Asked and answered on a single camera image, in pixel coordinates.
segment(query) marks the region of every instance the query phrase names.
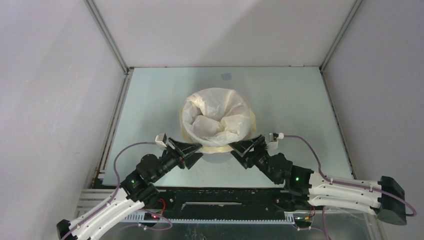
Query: purple cable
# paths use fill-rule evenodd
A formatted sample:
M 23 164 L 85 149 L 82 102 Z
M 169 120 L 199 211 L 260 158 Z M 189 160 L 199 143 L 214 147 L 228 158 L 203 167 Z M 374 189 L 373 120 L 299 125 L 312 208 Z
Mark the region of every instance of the purple cable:
M 318 158 L 318 156 L 317 156 L 317 153 L 314 151 L 314 149 L 312 148 L 312 146 L 309 144 L 309 142 L 308 141 L 306 141 L 303 137 L 301 137 L 301 136 L 298 136 L 298 135 L 284 135 L 284 137 L 286 137 L 286 138 L 296 138 L 296 139 L 300 139 L 300 140 L 302 140 L 307 146 L 308 146 L 308 148 L 310 149 L 310 151 L 312 152 L 312 154 L 313 154 L 313 156 L 315 157 L 315 159 L 316 159 L 316 162 L 318 163 L 318 172 L 319 172 L 319 174 L 321 175 L 321 177 L 324 179 L 324 180 L 326 180 L 327 182 L 329 182 L 329 183 L 331 183 L 331 179 L 329 179 L 324 173 L 323 173 L 323 171 L 321 170 L 321 162 L 320 162 L 320 159 Z M 394 195 L 394 194 L 391 194 L 390 192 L 386 192 L 386 191 L 383 191 L 383 190 L 381 190 L 381 189 L 378 189 L 378 188 L 372 188 L 372 190 L 371 190 L 371 187 L 369 187 L 369 186 L 366 186 L 366 185 L 360 185 L 360 184 L 355 184 L 355 183 L 348 183 L 348 182 L 343 182 L 343 181 L 337 181 L 337 180 L 333 180 L 332 181 L 332 183 L 333 184 L 338 184 L 338 185 L 343 185 L 343 186 L 348 186 L 348 187 L 354 187 L 354 188 L 360 188 L 360 189 L 368 189 L 369 191 L 376 191 L 376 192 L 378 192 L 378 193 L 381 193 L 381 194 L 384 194 L 384 195 L 387 195 L 387 196 L 389 196 L 389 197 L 392 197 L 392 198 L 394 198 L 394 199 L 396 199 L 396 200 L 398 200 L 399 202 L 401 202 L 401 203 L 403 203 L 403 204 L 405 204 L 405 206 L 407 206 L 411 211 L 412 211 L 412 213 L 409 213 L 409 214 L 406 214 L 406 216 L 408 216 L 408 217 L 414 217 L 414 216 L 416 216 L 417 215 L 417 211 L 415 210 L 415 208 L 411 205 L 411 204 L 409 204 L 407 201 L 405 201 L 405 200 L 403 200 L 402 198 L 400 198 L 400 197 L 398 197 L 398 196 L 396 196 L 396 195 Z M 328 235 L 328 231 L 327 231 L 327 224 L 326 224 L 326 216 L 325 216 L 325 206 L 324 206 L 324 208 L 322 209 L 322 223 L 323 223 L 323 225 L 324 225 L 324 230 L 323 230 L 323 232 L 324 232 L 324 234 L 325 234 L 325 237 L 326 237 L 326 239 L 327 240 L 329 240 L 329 239 L 331 239 L 330 237 L 329 237 L 329 235 Z
M 119 174 L 118 174 L 118 171 L 117 171 L 117 160 L 118 160 L 118 158 L 119 158 L 119 156 L 125 151 L 125 150 L 127 150 L 127 149 L 129 149 L 129 148 L 131 148 L 131 147 L 134 147 L 134 146 L 137 146 L 137 145 L 142 145 L 142 144 L 151 144 L 151 145 L 155 145 L 156 143 L 154 143 L 154 142 L 147 142 L 147 141 L 142 141 L 142 142 L 136 142 L 136 143 L 133 143 L 133 144 L 131 144 L 131 145 L 128 145 L 128 146 L 126 146 L 124 149 L 122 149 L 119 153 L 118 153 L 118 155 L 116 155 L 116 157 L 115 157 L 115 159 L 113 160 L 113 171 L 115 172 L 115 174 L 116 174 L 116 178 L 117 178 L 117 185 L 116 185 L 116 188 L 115 188 L 115 191 L 113 192 L 113 194 L 112 194 L 112 197 L 109 199 L 109 201 L 107 201 L 107 203 L 111 203 L 112 202 L 112 200 L 114 199 L 114 197 L 117 195 L 117 193 L 118 193 L 118 189 L 119 189 L 119 187 L 120 187 L 120 184 L 121 184 L 121 181 L 120 181 L 120 177 L 119 177 Z M 92 214 L 90 214 L 90 215 L 88 215 L 86 218 L 84 218 L 83 220 L 81 220 L 78 224 L 76 224 L 73 228 L 71 228 L 60 240 L 65 240 L 73 231 L 75 231 L 76 229 L 77 229 L 77 226 L 79 225 L 79 226 L 81 226 L 81 225 L 83 225 L 84 223 L 86 223 L 88 220 L 90 220 L 93 216 L 95 216 L 96 214 L 98 214 L 100 211 L 102 211 L 103 209 L 105 209 L 105 207 L 106 207 L 106 204 L 104 204 L 103 206 L 101 206 L 101 207 L 99 207 L 97 210 L 95 210 Z
M 317 230 L 320 231 L 323 234 L 326 234 L 322 229 L 318 228 L 318 227 L 299 227 L 296 224 L 292 225 L 295 229 L 299 229 L 300 231 L 305 231 L 305 230 Z
M 143 225 L 143 224 L 141 224 L 141 223 L 140 223 L 140 225 L 141 225 L 141 226 L 139 226 L 139 223 L 134 223 L 134 224 L 125 225 L 125 226 L 123 226 L 123 227 L 121 227 L 121 228 L 118 228 L 118 229 L 116 229 L 115 231 L 110 232 L 110 233 L 107 233 L 107 234 L 105 234 L 105 235 L 112 235 L 112 234 L 116 234 L 117 232 L 120 232 L 120 231 L 122 231 L 122 230 L 124 230 L 124 229 L 127 229 L 127 228 L 132 228 L 132 227 L 146 228 L 146 229 L 150 229 L 150 230 L 154 230 L 154 231 L 164 231 L 164 230 L 171 229 L 171 228 L 173 227 L 173 223 L 172 223 L 172 222 L 171 222 L 168 218 L 166 218 L 166 217 L 164 217 L 164 216 L 161 216 L 161 215 L 159 215 L 159 214 L 156 214 L 155 212 L 152 212 L 152 211 L 146 210 L 146 209 L 140 209 L 140 210 L 141 210 L 141 211 L 143 211 L 143 212 L 149 213 L 149 214 L 151 214 L 152 216 L 156 216 L 156 217 L 158 217 L 159 219 L 165 220 L 165 221 L 169 224 L 169 226 L 164 227 L 164 228 L 154 228 L 154 227 L 150 227 L 150 226 Z

